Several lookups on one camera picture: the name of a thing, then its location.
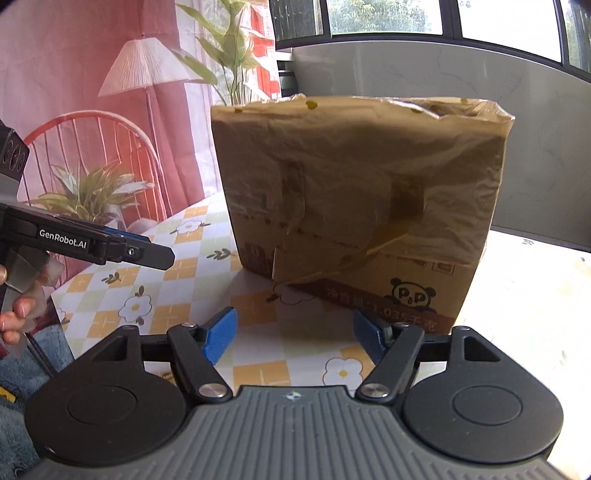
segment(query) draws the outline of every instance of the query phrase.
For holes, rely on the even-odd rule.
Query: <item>metal screw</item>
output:
[[[222,398],[228,393],[228,389],[219,383],[206,383],[199,387],[199,395],[205,398]]]
[[[381,383],[368,383],[361,386],[361,393],[368,398],[384,398],[388,396],[390,390]]]

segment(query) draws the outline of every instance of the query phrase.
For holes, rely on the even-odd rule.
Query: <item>red chair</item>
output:
[[[137,205],[124,210],[124,224],[118,225],[120,228],[135,225],[135,233],[139,233],[138,226],[145,229],[160,223],[167,217],[167,207],[170,211],[162,166],[150,139],[120,115],[96,110],[67,113],[36,128],[24,142],[31,154],[18,192],[21,202],[31,204],[44,193],[62,192],[50,166],[78,175],[118,163],[122,173],[132,173],[138,181],[154,184],[153,189],[134,196]],[[61,283],[88,265],[72,259],[59,260],[66,265]]]

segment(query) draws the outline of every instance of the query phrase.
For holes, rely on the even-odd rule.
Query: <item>floor lamp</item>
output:
[[[148,88],[159,83],[191,80],[193,77],[174,54],[160,40],[154,37],[129,40],[119,52],[99,91],[99,97],[115,95],[129,90],[143,89],[148,105],[148,122],[154,139],[157,155],[157,172],[160,185],[167,202],[168,215],[172,208],[164,182],[164,170],[160,161],[160,151],[154,127],[154,113]]]

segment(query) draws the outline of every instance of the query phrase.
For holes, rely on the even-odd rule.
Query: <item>table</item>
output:
[[[238,310],[239,329],[217,365],[226,382],[345,384],[373,367],[352,333],[351,311],[242,269],[223,194],[146,233],[176,254],[162,272],[128,264],[93,265],[53,294],[75,357],[118,326],[143,334],[203,323]],[[563,432],[550,460],[574,480],[591,474],[591,388],[586,345],[591,255],[490,232],[457,324],[470,325],[534,374],[560,399]],[[417,381],[445,364],[422,365]],[[170,378],[165,364],[147,371]]]

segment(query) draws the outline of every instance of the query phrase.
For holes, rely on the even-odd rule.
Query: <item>window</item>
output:
[[[441,35],[439,0],[327,0],[330,31]]]
[[[322,35],[318,0],[269,0],[277,41]]]
[[[569,44],[569,62],[573,67],[591,73],[591,2],[561,0],[561,4]]]
[[[562,60],[553,0],[459,0],[459,6],[464,38]]]

